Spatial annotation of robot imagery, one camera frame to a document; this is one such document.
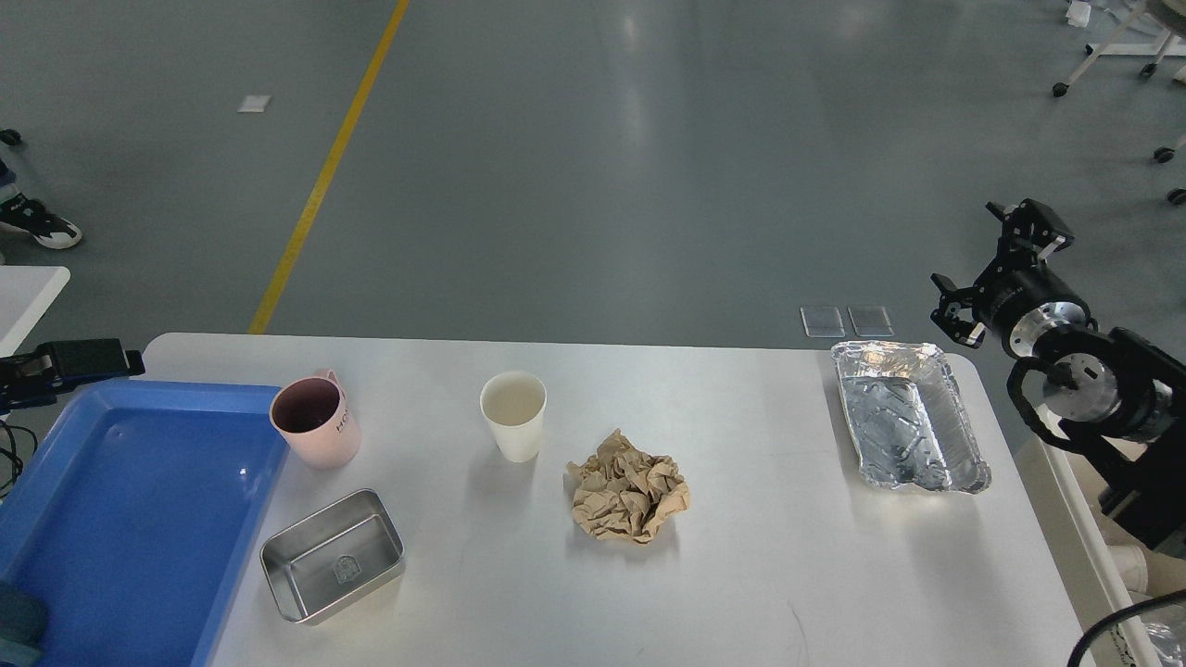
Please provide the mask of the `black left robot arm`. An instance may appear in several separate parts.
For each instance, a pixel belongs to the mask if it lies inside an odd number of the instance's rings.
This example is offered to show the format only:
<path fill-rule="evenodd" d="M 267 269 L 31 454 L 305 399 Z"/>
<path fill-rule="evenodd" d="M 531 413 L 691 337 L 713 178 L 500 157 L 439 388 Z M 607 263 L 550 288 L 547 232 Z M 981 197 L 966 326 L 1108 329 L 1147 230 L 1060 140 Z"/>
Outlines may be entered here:
<path fill-rule="evenodd" d="M 117 338 L 47 342 L 1 358 L 1 413 L 55 405 L 81 385 L 144 374 L 144 354 Z"/>

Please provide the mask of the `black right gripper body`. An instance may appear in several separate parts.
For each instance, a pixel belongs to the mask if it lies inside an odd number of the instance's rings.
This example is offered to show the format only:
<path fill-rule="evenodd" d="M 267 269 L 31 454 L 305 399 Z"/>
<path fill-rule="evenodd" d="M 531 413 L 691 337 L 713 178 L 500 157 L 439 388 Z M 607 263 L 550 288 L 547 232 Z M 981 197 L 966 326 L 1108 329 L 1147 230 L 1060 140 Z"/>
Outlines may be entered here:
<path fill-rule="evenodd" d="M 1092 322 L 1086 303 L 1046 263 L 986 269 L 974 292 L 973 317 L 995 333 L 1009 358 L 1029 358 L 1047 331 Z"/>

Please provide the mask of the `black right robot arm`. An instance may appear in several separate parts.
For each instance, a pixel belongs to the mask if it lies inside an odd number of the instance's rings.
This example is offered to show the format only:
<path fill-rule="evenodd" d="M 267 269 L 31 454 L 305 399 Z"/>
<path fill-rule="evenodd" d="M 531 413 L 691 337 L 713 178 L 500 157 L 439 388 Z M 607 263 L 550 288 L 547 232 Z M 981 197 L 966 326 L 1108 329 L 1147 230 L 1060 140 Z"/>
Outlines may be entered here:
<path fill-rule="evenodd" d="M 1080 455 L 1105 482 L 1103 515 L 1140 544 L 1182 558 L 1182 363 L 1130 329 L 1102 331 L 1050 269 L 1073 233 L 1046 204 L 990 202 L 1003 230 L 967 287 L 931 277 L 931 320 L 957 345 L 996 336 L 1014 364 L 1005 385 L 1042 444 Z"/>

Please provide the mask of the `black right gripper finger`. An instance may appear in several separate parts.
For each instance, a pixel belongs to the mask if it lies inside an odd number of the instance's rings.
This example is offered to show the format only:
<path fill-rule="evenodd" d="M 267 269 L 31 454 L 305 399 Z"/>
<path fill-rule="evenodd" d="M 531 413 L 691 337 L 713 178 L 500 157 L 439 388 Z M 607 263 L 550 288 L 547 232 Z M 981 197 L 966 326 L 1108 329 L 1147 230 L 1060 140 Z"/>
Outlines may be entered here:
<path fill-rule="evenodd" d="M 986 209 L 1003 225 L 991 267 L 1029 269 L 1075 244 L 1076 235 L 1054 209 L 1026 198 L 1016 207 L 988 202 Z"/>
<path fill-rule="evenodd" d="M 935 324 L 940 328 L 940 332 L 961 347 L 978 349 L 983 345 L 986 325 L 978 318 L 962 320 L 959 313 L 965 309 L 973 309 L 978 298 L 978 288 L 975 286 L 957 287 L 954 279 L 939 273 L 930 274 L 931 282 L 935 284 L 940 299 L 930 315 Z"/>

